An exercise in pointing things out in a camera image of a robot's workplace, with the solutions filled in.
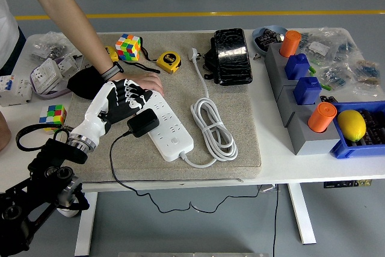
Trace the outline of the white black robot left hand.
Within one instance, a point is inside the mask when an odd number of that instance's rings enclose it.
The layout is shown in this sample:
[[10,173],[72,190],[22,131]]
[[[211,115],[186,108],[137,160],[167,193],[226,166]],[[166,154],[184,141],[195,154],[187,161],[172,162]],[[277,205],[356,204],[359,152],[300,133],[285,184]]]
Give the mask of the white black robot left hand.
[[94,150],[113,124],[141,111],[152,94],[130,79],[108,81],[92,100],[83,122],[71,131],[68,143]]

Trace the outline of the person's left hand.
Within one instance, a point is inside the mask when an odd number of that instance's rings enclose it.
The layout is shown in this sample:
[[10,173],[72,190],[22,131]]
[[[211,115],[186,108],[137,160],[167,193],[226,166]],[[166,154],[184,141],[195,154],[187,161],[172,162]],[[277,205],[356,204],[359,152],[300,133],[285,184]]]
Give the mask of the person's left hand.
[[143,89],[154,90],[161,95],[164,95],[162,82],[156,73],[118,73],[111,78],[113,81],[118,81],[121,79],[130,79]]

